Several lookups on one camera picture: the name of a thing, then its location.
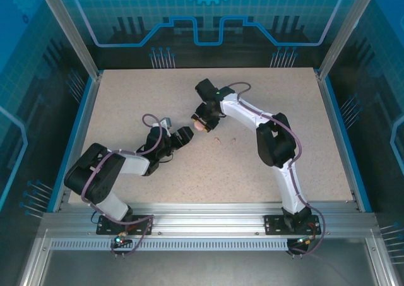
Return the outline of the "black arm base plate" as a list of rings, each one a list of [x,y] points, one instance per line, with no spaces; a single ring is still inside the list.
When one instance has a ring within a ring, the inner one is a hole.
[[[118,235],[127,232],[129,235],[141,235],[148,225],[149,220],[134,225],[121,225],[110,221],[105,216],[99,216],[97,222],[97,235]]]
[[[311,215],[301,221],[298,226],[291,231],[284,221],[283,215],[265,215],[264,229],[266,235],[321,235],[321,225],[317,215]]]

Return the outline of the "grey metal shelf panel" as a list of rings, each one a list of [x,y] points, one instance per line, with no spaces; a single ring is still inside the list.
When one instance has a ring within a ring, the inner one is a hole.
[[[281,251],[53,250],[37,240],[17,286],[404,286],[382,240],[329,239],[309,256]]]

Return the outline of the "aluminium frame post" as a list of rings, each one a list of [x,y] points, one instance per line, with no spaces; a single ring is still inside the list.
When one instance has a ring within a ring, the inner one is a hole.
[[[323,62],[320,65],[320,68],[317,72],[318,81],[325,81],[325,78],[327,77],[334,63],[338,59],[338,56],[340,55],[345,44],[350,38],[353,30],[359,23],[359,20],[362,17],[370,1],[371,0],[355,0],[353,2],[353,5],[347,14],[347,17],[342,23],[341,28],[339,29],[333,43],[331,44],[331,47],[329,48]]]
[[[98,68],[92,59],[90,52],[88,51],[81,35],[74,24],[70,14],[68,13],[62,0],[45,0],[52,14],[57,20],[59,26],[63,30],[65,36],[69,40],[76,55],[81,61],[86,72],[93,81],[98,81],[100,73]]]

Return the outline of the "aluminium mounting rail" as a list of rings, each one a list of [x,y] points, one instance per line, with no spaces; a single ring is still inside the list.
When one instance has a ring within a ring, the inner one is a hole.
[[[281,214],[279,203],[133,203],[135,214],[153,215],[154,238],[264,238],[264,216]],[[376,216],[360,212],[354,202],[315,204],[324,216],[325,239],[368,238],[381,235]],[[92,209],[66,205],[57,213],[45,213],[39,237],[95,237]]]

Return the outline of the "small electronics connector board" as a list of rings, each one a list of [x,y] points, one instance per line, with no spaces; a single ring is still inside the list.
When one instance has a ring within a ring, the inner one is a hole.
[[[308,236],[301,237],[301,238],[298,238],[298,239],[288,239],[287,240],[287,246],[290,249],[292,249],[292,248],[300,248],[300,247],[307,247],[315,239],[316,239],[315,235],[308,235]]]
[[[121,232],[119,233],[113,240],[113,248],[117,249],[120,247],[124,247],[125,245],[128,245],[131,243],[130,239],[126,239],[126,237],[128,236],[127,232]]]

